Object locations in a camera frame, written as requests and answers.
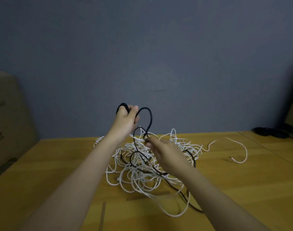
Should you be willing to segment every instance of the person's left arm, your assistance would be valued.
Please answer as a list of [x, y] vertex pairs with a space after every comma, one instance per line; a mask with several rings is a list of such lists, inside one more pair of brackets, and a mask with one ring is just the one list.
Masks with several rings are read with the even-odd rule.
[[136, 126], [137, 106], [121, 106], [114, 123], [79, 167], [49, 196], [20, 230], [78, 231], [112, 154]]

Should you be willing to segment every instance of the person's left hand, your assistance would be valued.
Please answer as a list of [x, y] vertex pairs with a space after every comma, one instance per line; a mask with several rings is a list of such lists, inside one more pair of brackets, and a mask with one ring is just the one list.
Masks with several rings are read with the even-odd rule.
[[120, 106], [117, 114], [115, 115], [114, 123], [112, 124], [109, 135], [114, 136], [120, 142], [125, 140], [125, 138], [135, 129], [139, 116], [136, 117], [138, 112], [138, 106], [128, 106], [130, 109], [129, 114], [127, 113], [124, 106]]

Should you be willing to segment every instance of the person's right arm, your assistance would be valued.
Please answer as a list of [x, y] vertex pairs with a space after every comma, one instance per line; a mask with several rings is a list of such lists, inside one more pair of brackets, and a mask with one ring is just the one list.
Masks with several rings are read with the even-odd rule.
[[147, 140], [146, 146], [153, 150], [160, 166], [184, 183], [216, 231], [270, 230], [192, 167], [173, 142], [155, 137]]

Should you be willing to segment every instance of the person's right hand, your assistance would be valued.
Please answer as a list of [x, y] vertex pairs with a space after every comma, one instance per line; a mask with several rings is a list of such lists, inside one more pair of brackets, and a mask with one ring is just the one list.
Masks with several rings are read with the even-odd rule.
[[146, 146], [151, 148], [158, 163], [168, 174], [179, 178], [188, 167], [191, 167], [179, 146], [169, 140], [149, 137]]

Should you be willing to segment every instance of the black rope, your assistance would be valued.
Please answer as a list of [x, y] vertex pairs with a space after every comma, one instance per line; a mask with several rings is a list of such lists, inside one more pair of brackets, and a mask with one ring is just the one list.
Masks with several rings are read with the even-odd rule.
[[[122, 104], [120, 104], [120, 105], [118, 106], [116, 114], [118, 113], [119, 108], [120, 108], [121, 106], [124, 106], [124, 107], [125, 107], [127, 113], [130, 112], [130, 109], [129, 109], [128, 105], [127, 105], [126, 103], [122, 103]], [[147, 109], [147, 110], [149, 111], [149, 113], [150, 113], [150, 123], [149, 123], [149, 126], [147, 127], [146, 130], [145, 130], [143, 127], [137, 127], [136, 129], [134, 129], [134, 132], [133, 132], [133, 136], [134, 136], [134, 137], [133, 137], [133, 139], [134, 139], [134, 145], [135, 145], [136, 151], [134, 151], [134, 152], [130, 155], [129, 162], [126, 162], [126, 161], [123, 159], [122, 154], [120, 154], [120, 158], [121, 158], [121, 160], [122, 160], [125, 164], [130, 163], [130, 165], [131, 165], [132, 167], [137, 168], [136, 165], [133, 165], [133, 163], [131, 162], [131, 159], [132, 159], [132, 156], [133, 156], [134, 154], [139, 153], [139, 156], [141, 157], [141, 160], [142, 160], [146, 165], [148, 165], [148, 163], [149, 163], [149, 164], [150, 164], [149, 166], [151, 166], [151, 167], [157, 172], [158, 175], [160, 175], [160, 176], [168, 175], [168, 173], [166, 173], [166, 172], [165, 172], [165, 173], [162, 173], [162, 172], [160, 172], [158, 169], [156, 169], [156, 168], [152, 165], [152, 163], [151, 163], [151, 161], [150, 161], [151, 158], [148, 159], [148, 158], [146, 157], [146, 155], [144, 155], [142, 152], [140, 152], [140, 151], [138, 150], [138, 148], [137, 148], [136, 141], [135, 141], [135, 131], [136, 131], [137, 129], [139, 129], [139, 128], [140, 128], [140, 129], [143, 129], [144, 132], [145, 132], [144, 135], [143, 135], [143, 139], [145, 138], [145, 136], [149, 137], [149, 135], [148, 135], [148, 131], [149, 131], [149, 128], [151, 127], [151, 125], [152, 125], [152, 121], [153, 121], [153, 115], [152, 115], [152, 112], [151, 112], [151, 110], [150, 110], [149, 108], [147, 108], [147, 107], [143, 107], [143, 108], [139, 109], [139, 111], [138, 111], [137, 114], [136, 114], [136, 117], [138, 116], [138, 114], [140, 113], [140, 111], [143, 110], [143, 109]], [[193, 161], [194, 161], [194, 167], [196, 167], [196, 161], [195, 161], [194, 156], [190, 153], [190, 151], [188, 151], [188, 150], [185, 150], [185, 151], [187, 151], [188, 154], [191, 156], [191, 158], [192, 158]], [[139, 168], [137, 168], [137, 170], [139, 170], [139, 171], [141, 171], [141, 172], [143, 172], [143, 173], [150, 173], [150, 174], [152, 173], [152, 172], [145, 171], [145, 170], [142, 170], [142, 169], [139, 169]], [[172, 189], [174, 189], [174, 190], [176, 190], [176, 191], [179, 191], [179, 189], [177, 189], [177, 188], [175, 188], [174, 186], [172, 186], [172, 185], [168, 182], [167, 179], [165, 179], [165, 181], [166, 181], [166, 183], [167, 183]], [[181, 191], [179, 191], [179, 192], [180, 192], [180, 194], [183, 196], [183, 199], [186, 201], [186, 203], [188, 203], [188, 200], [186, 199], [185, 195], [184, 195]], [[203, 213], [202, 210], [196, 208], [196, 207], [193, 206], [191, 203], [188, 203], [188, 205], [189, 205], [192, 209], [194, 209], [195, 211], [200, 212], [200, 213]]]

